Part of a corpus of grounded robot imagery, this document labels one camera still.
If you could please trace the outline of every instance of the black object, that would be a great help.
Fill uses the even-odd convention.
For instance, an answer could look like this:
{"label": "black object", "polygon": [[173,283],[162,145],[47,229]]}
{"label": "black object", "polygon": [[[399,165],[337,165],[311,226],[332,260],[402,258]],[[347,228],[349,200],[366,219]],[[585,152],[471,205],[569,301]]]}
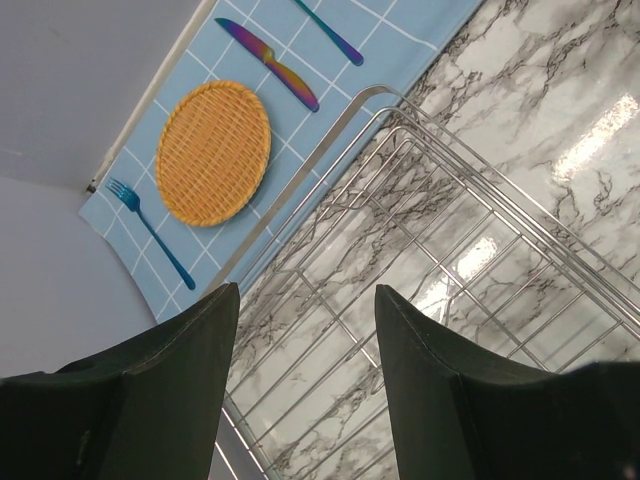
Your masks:
{"label": "black object", "polygon": [[401,480],[640,479],[639,363],[529,368],[388,286],[375,316]]}
{"label": "black object", "polygon": [[206,479],[239,305],[225,285],[54,374],[4,379],[0,479]]}

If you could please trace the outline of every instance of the iridescent cutlery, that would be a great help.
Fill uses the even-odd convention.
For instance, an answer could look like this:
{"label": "iridescent cutlery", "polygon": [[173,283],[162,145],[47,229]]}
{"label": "iridescent cutlery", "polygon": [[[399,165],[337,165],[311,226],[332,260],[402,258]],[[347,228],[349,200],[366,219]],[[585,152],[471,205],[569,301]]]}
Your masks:
{"label": "iridescent cutlery", "polygon": [[249,53],[264,63],[309,110],[317,112],[320,109],[318,100],[309,86],[295,72],[275,59],[273,49],[269,45],[233,20],[228,18],[216,18],[215,20]]}
{"label": "iridescent cutlery", "polygon": [[180,274],[180,277],[182,277],[182,280],[184,280],[184,284],[187,286],[187,288],[189,290],[195,289],[196,282],[193,281],[193,278],[191,278],[189,272],[187,272],[187,270],[180,264],[178,259],[173,256],[173,253],[171,253],[164,242],[160,240],[158,234],[153,231],[153,227],[151,227],[149,222],[147,222],[147,219],[142,215],[142,212],[140,211],[140,197],[138,196],[138,194],[128,185],[125,185],[124,183],[114,178],[110,178],[109,180],[107,180],[107,190],[118,197],[129,210],[138,214],[138,217],[140,217],[142,224],[147,227],[147,230],[149,230],[151,236],[156,240],[156,242],[158,242],[158,245],[160,245],[162,251],[167,254],[167,257],[169,257],[169,260]]}
{"label": "iridescent cutlery", "polygon": [[296,5],[305,11],[307,15],[311,17],[311,20],[316,22],[324,33],[335,43],[336,47],[345,54],[345,56],[356,66],[360,66],[364,63],[364,57],[355,48],[351,46],[344,38],[338,35],[329,25],[324,23],[320,17],[318,17],[313,10],[305,5],[302,0],[293,0]]}

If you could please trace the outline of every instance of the wire rack frame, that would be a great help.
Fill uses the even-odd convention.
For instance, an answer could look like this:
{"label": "wire rack frame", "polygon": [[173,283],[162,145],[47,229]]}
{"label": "wire rack frame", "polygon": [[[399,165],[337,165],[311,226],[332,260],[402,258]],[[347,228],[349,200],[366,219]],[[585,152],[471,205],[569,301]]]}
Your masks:
{"label": "wire rack frame", "polygon": [[[562,372],[583,361],[592,360],[594,357],[590,357],[590,352],[596,351],[597,347],[606,342],[609,337],[620,332],[631,338],[634,345],[640,344],[640,308],[638,307],[640,289],[489,162],[398,92],[380,85],[363,90],[336,121],[318,148],[326,151],[327,145],[335,141],[360,106],[372,96],[381,93],[394,95],[398,102],[397,106],[381,108],[373,116],[350,142],[347,149],[335,160],[316,188],[320,188],[329,178],[349,150],[356,148],[358,141],[365,136],[368,129],[375,128],[382,119],[387,119],[386,129],[378,135],[381,139],[372,151],[365,152],[355,172],[340,181],[338,187],[323,201],[316,214],[287,244],[245,298],[241,310],[241,319],[244,318],[248,323],[255,323],[277,316],[283,305],[295,303],[296,316],[280,333],[279,338],[261,352],[251,367],[243,372],[242,377],[231,387],[227,397],[229,404],[233,404],[234,394],[251,375],[259,371],[270,355],[286,346],[285,342],[289,334],[304,322],[307,312],[312,309],[322,309],[327,318],[326,324],[313,338],[312,343],[296,357],[252,406],[243,412],[237,409],[232,411],[234,422],[245,437],[247,448],[254,454],[254,458],[261,465],[267,478],[280,478],[279,469],[277,462],[268,458],[262,450],[261,440],[280,425],[302,402],[314,395],[323,383],[330,382],[332,375],[341,365],[349,362],[356,355],[362,355],[371,368],[366,376],[358,380],[357,387],[368,389],[371,395],[376,395],[383,389],[379,355],[375,345],[375,330],[367,334],[355,331],[353,325],[350,325],[344,317],[349,308],[363,295],[369,294],[375,284],[394,268],[394,264],[408,249],[419,253],[420,257],[416,258],[424,259],[424,270],[415,279],[412,291],[408,291],[406,296],[414,301],[419,298],[425,285],[434,284],[434,278],[437,278],[436,284],[444,282],[446,295],[444,300],[439,301],[440,321],[478,343],[482,343],[483,332],[487,330],[497,332],[500,341],[494,342],[490,347],[506,357],[544,370]],[[408,164],[415,165],[416,162],[426,165],[424,177],[410,188],[402,187],[400,199],[398,200],[396,196],[394,201],[390,202],[389,192],[397,193],[398,187],[394,186],[398,184],[402,172]],[[423,202],[425,198],[433,204],[433,208],[428,209],[426,214],[422,211],[418,219],[415,215],[412,217],[412,213],[415,212],[411,206],[416,202]],[[461,202],[471,205],[470,208],[463,209],[465,213],[463,217],[467,221],[460,223],[460,226],[451,227],[452,218],[457,211],[454,206],[460,205]],[[302,206],[276,232],[272,243],[281,238],[287,224],[295,218]],[[334,261],[332,268],[323,272],[320,278],[314,276],[313,270],[318,265],[317,258],[322,256],[332,236],[342,231],[354,215],[363,214],[372,219],[364,229],[364,233],[352,241],[344,253]],[[465,252],[469,251],[469,242],[477,239],[488,226],[494,229],[499,226],[503,232],[506,232],[504,242],[494,248],[490,258],[476,265],[474,271],[467,272],[467,275],[462,274],[460,268],[455,268],[456,264],[459,266]],[[337,308],[336,302],[331,298],[332,292],[327,288],[332,276],[342,269],[345,263],[348,263],[351,255],[362,246],[365,237],[387,235],[388,239],[391,231],[395,235],[391,254],[378,265],[377,273],[354,288],[350,292],[350,298],[343,301]],[[459,235],[451,236],[446,249],[438,250],[441,248],[441,242],[434,242],[433,238],[436,232],[440,231],[446,231],[447,234],[459,233]],[[271,245],[265,247],[263,254],[270,247]],[[520,272],[521,279],[512,282],[510,290],[498,288],[500,293],[494,295],[495,298],[490,298],[487,292],[496,291],[495,287],[500,287],[501,284],[492,275],[509,262],[509,259],[522,258],[523,252],[529,259],[529,263],[525,271]],[[509,322],[509,315],[506,315],[507,321],[505,321],[505,314],[526,298],[532,289],[544,282],[564,282],[565,286],[557,289],[561,295],[556,299],[557,301],[547,305],[539,321],[532,322],[532,327],[528,330],[521,329],[522,325],[517,322]],[[577,324],[575,331],[572,332],[572,338],[582,335],[579,348],[575,348],[574,345],[573,350],[564,356],[558,355],[558,351],[553,352],[553,355],[547,355],[546,358],[541,356],[536,340],[543,337],[553,325],[558,324],[559,319],[566,324],[565,318],[575,315],[575,311],[572,310],[584,301],[588,301],[590,306],[595,307],[602,318],[608,319],[608,323],[600,325],[596,333],[593,333],[593,329],[589,330],[588,325]],[[460,329],[461,324],[470,328]],[[256,412],[278,386],[308,358],[319,342],[334,330],[343,332],[352,346],[334,359],[315,379],[315,382],[271,423],[269,428],[257,437],[253,435],[247,417]],[[251,342],[250,336],[241,337],[236,346],[236,352],[242,352]],[[559,348],[568,351],[566,343]],[[550,360],[558,356],[560,361]],[[313,431],[330,415],[330,412],[331,409],[312,421],[300,438]],[[315,478],[314,472],[317,472],[324,462],[345,448],[378,418],[386,415],[386,412],[386,405],[376,410],[358,428],[336,443],[321,459],[310,465],[299,478],[301,480],[308,477]],[[365,476],[392,452],[392,444],[381,449],[350,478],[355,480]]]}

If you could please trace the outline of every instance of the white trim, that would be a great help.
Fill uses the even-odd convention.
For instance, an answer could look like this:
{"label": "white trim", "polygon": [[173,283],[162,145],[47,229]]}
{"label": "white trim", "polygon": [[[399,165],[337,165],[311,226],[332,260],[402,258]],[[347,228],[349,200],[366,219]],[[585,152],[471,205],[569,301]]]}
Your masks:
{"label": "white trim", "polygon": [[211,10],[213,9],[213,6],[217,1],[218,0],[202,0],[200,2],[195,12],[187,22],[187,25],[178,36],[178,39],[169,50],[169,53],[160,64],[160,68],[158,68],[158,71],[153,76],[153,79],[151,79],[151,83],[142,94],[142,97],[140,97],[138,104],[133,109],[133,112],[131,112],[129,119],[118,134],[116,141],[113,143],[113,145],[111,145],[111,148],[107,150],[100,168],[91,180],[90,186],[98,186],[98,183],[104,176],[105,172],[109,169],[122,147],[127,143],[129,136],[142,118],[143,113],[153,102],[153,99],[158,94],[160,87],[169,76],[173,68],[176,66],[176,63],[178,63],[178,60],[187,49],[189,43],[191,43],[191,40],[193,40],[193,37],[196,36],[196,34],[200,31],[202,25],[204,25],[207,17],[211,13]]}

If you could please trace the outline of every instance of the stainless steel rack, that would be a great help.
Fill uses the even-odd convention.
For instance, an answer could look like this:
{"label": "stainless steel rack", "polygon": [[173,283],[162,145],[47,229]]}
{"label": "stainless steel rack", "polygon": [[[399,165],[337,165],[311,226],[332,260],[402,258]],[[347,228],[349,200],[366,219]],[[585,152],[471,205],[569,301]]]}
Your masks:
{"label": "stainless steel rack", "polygon": [[[256,341],[247,333],[251,325],[274,319],[283,325],[277,338],[259,350],[250,367],[230,384],[227,398],[231,418],[267,478],[292,477],[282,474],[278,459],[269,458],[261,448],[265,437],[306,399],[321,395],[320,387],[331,382],[346,362],[358,355],[366,359],[368,373],[354,381],[368,395],[384,395],[373,317],[363,323],[350,316],[354,305],[369,301],[376,283],[400,281],[401,293],[432,318],[497,353],[541,369],[562,372],[597,359],[640,358],[640,289],[398,92],[381,85],[360,92],[311,155],[308,169],[357,111],[381,94],[393,96],[392,106],[373,115],[305,201],[326,186],[343,158],[384,120],[377,140],[244,299],[244,334],[239,335],[236,355]],[[296,179],[292,183],[281,200],[295,189]],[[304,203],[276,232],[262,255],[275,242],[284,241],[287,225],[303,207]],[[329,254],[339,238],[346,243],[339,244],[337,255]],[[355,265],[359,262],[364,267]],[[346,271],[352,277],[347,278]],[[251,274],[250,268],[244,278]],[[234,400],[245,382],[264,368],[274,352],[286,349],[292,332],[310,322],[310,312],[317,311],[322,314],[314,318],[324,323],[308,345],[296,352],[288,368],[252,405],[240,411]],[[332,359],[268,428],[254,435],[247,418],[259,412],[288,376],[335,332],[342,332],[351,346]],[[330,412],[309,418],[300,438]],[[296,478],[324,478],[318,476],[322,465],[385,415],[383,402]],[[392,452],[389,439],[368,463],[344,478],[369,478],[379,462],[390,461]]]}

